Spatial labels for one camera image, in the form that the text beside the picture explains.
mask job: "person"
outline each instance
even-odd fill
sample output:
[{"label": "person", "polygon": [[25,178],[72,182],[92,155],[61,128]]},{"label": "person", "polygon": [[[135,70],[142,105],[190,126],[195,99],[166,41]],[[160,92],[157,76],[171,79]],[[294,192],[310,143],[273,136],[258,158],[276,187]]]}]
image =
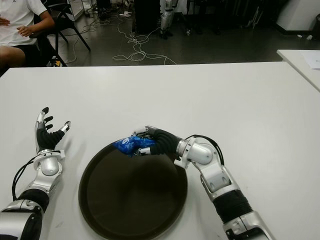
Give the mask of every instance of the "person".
[{"label": "person", "polygon": [[196,25],[194,26],[194,30],[198,34],[203,33],[200,25],[205,20],[207,6],[211,4],[215,6],[212,30],[216,35],[220,35],[220,26],[225,13],[225,0],[196,0],[196,3],[200,6],[200,8],[196,19]]},{"label": "person", "polygon": [[[41,19],[37,24],[35,14]],[[37,62],[37,40],[29,36],[54,25],[41,0],[0,0],[0,70],[29,67]]]}]

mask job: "black round tray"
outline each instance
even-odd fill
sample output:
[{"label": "black round tray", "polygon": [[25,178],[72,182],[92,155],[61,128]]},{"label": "black round tray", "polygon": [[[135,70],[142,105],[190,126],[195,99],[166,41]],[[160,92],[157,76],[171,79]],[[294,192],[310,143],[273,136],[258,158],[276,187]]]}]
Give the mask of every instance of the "black round tray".
[{"label": "black round tray", "polygon": [[79,205],[89,226],[109,240],[150,240],[178,218],[187,197],[186,171],[175,155],[133,156],[111,144],[86,167]]}]

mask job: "blue object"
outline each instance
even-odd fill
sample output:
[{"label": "blue object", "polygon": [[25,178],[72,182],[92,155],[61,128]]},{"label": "blue object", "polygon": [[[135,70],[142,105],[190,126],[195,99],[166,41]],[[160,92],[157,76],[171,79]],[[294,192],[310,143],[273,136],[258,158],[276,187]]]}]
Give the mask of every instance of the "blue object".
[{"label": "blue object", "polygon": [[139,136],[129,136],[119,141],[115,141],[115,146],[123,154],[132,156],[138,149],[148,148],[156,144],[156,141],[150,138],[142,138]]}]

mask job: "white t-shirt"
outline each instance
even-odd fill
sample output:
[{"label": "white t-shirt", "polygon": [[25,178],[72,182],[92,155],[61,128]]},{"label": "white t-shirt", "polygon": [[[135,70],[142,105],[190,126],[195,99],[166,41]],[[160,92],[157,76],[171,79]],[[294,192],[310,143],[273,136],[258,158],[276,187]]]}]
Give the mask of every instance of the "white t-shirt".
[{"label": "white t-shirt", "polygon": [[34,14],[46,11],[41,0],[0,0],[0,17],[10,21],[9,26],[0,26],[0,46],[36,44],[36,39],[21,36],[17,28],[34,24]]}]

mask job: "black shorts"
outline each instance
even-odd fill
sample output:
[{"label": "black shorts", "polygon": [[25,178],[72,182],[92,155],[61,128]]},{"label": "black shorts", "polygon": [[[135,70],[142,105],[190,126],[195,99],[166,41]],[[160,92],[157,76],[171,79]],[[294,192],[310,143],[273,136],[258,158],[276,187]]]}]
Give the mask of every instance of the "black shorts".
[{"label": "black shorts", "polygon": [[25,67],[38,67],[40,66],[40,52],[37,45],[17,45],[14,48],[21,49],[25,55]]}]

